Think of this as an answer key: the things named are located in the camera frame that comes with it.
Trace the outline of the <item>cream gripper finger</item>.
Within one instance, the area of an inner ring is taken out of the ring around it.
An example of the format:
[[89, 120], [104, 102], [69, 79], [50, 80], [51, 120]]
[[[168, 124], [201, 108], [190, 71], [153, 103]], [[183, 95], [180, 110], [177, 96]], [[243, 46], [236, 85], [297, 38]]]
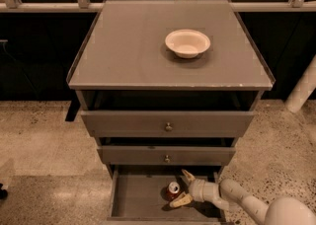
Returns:
[[185, 193], [183, 191], [177, 198], [170, 202], [169, 206], [172, 208], [178, 208], [191, 203], [193, 200], [193, 197], [189, 193]]
[[191, 174], [189, 171], [183, 169], [182, 173], [186, 177], [189, 184], [193, 183], [196, 180], [196, 177], [193, 174]]

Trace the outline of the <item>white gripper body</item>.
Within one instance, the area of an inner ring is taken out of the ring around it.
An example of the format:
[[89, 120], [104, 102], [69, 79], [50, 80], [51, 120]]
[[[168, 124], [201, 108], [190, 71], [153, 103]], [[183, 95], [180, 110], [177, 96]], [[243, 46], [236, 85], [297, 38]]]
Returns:
[[218, 184], [201, 179], [195, 179], [190, 183], [189, 194], [198, 202], [216, 202], [220, 198]]

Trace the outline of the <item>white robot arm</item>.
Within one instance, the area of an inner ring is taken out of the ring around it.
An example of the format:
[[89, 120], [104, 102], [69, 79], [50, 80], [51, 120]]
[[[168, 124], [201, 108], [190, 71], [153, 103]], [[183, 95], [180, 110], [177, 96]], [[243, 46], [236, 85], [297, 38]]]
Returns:
[[170, 206], [178, 208], [192, 201], [210, 202], [224, 211], [241, 207], [257, 225], [316, 225], [316, 215], [293, 197], [279, 197], [270, 205], [248, 193], [236, 181], [224, 179], [219, 184], [197, 179], [187, 170], [182, 173], [189, 182], [188, 191], [180, 191], [180, 185], [171, 182], [167, 193], [173, 196]]

